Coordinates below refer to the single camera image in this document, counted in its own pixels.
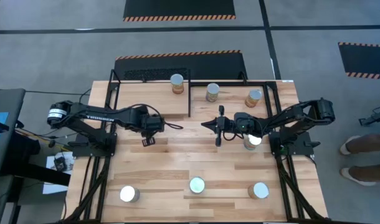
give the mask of sneaker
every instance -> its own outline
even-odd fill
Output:
[[[351,174],[349,173],[349,168],[342,168],[340,170],[340,174],[341,176],[349,179],[349,180],[353,180],[355,181],[356,183],[360,184],[360,185],[363,185],[363,186],[367,186],[367,187],[370,187],[370,186],[374,186],[376,185],[376,182],[365,182],[365,181],[360,181],[360,180],[356,180],[355,178],[353,178],[351,176]]]
[[[351,152],[349,152],[348,149],[346,148],[346,143],[348,143],[348,142],[350,142],[356,138],[359,138],[359,137],[360,136],[352,136],[352,137],[348,138],[348,140],[346,140],[346,142],[340,147],[340,154],[343,156],[351,154]]]

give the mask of concrete floor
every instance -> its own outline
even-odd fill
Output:
[[[259,4],[235,0],[234,21],[121,22],[122,0],[1,0],[0,29],[80,29],[167,26],[261,26]],[[265,0],[271,26],[343,26],[380,24],[380,0]],[[348,78],[338,42],[380,44],[380,30],[272,31],[282,79],[294,80],[300,100],[324,97],[334,103],[336,121],[310,131],[328,214],[334,220],[380,223],[380,185],[362,187],[342,179],[338,170],[380,163],[380,152],[342,157],[338,148],[362,128],[358,118],[380,106],[380,80]],[[273,79],[264,31],[153,32],[122,34],[0,35],[0,88],[83,93],[94,80],[106,80],[114,58],[126,55],[239,49],[251,79]],[[78,96],[28,93],[20,120],[36,133],[49,130],[50,104]],[[32,158],[41,164],[52,151]],[[42,187],[25,189],[19,223],[55,222],[65,194],[42,195]]]

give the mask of white can lid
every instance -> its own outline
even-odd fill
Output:
[[[174,85],[179,85],[183,82],[183,76],[181,74],[174,74],[171,76],[171,83]]]
[[[135,189],[132,186],[125,186],[121,189],[120,198],[124,202],[130,202],[135,197]]]
[[[262,92],[260,90],[251,90],[250,96],[254,100],[259,100],[262,97]]]
[[[255,136],[250,135],[250,134],[248,135],[248,140],[254,146],[257,146],[262,142],[262,138],[255,137]]]
[[[259,182],[254,185],[254,194],[258,198],[265,198],[269,195],[269,189],[266,184]]]
[[[208,93],[210,93],[210,94],[216,94],[216,93],[219,93],[219,85],[217,85],[216,83],[210,83],[210,84],[208,84],[208,86],[207,86],[207,91],[208,91]]]
[[[201,193],[205,188],[205,182],[201,177],[195,177],[190,181],[190,190],[196,194]]]

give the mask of wooden tabletop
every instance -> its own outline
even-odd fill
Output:
[[[89,105],[104,106],[107,83],[93,83]],[[277,81],[277,86],[283,109],[298,103],[293,82]],[[218,116],[219,105],[225,106],[225,116],[230,119],[240,111],[266,118],[263,98],[255,108],[244,105],[251,89],[258,87],[221,87],[218,100],[210,103],[205,100],[206,87],[192,87],[191,117],[166,118],[184,129],[166,126],[165,132],[156,134],[154,146],[143,147],[140,134],[118,128],[118,144],[110,164],[102,222],[286,221],[268,137],[264,136],[262,144],[254,151],[246,150],[238,138],[230,142],[222,140],[222,146],[216,147],[216,135],[200,125]],[[270,94],[272,108],[275,108]],[[158,110],[159,105],[152,106]],[[88,124],[100,127],[98,121],[88,121]],[[305,156],[293,156],[293,160],[301,192],[318,213],[327,216],[315,165]],[[87,161],[87,157],[75,161],[67,192],[68,215],[78,205]],[[202,177],[206,183],[206,189],[199,195],[192,194],[189,189],[189,181],[196,176]],[[255,200],[248,196],[247,188],[256,182],[267,184],[268,198]],[[120,190],[126,185],[140,190],[139,201],[125,203],[120,200]],[[296,217],[291,190],[289,194]],[[98,193],[92,203],[91,218],[95,216],[97,200]]]

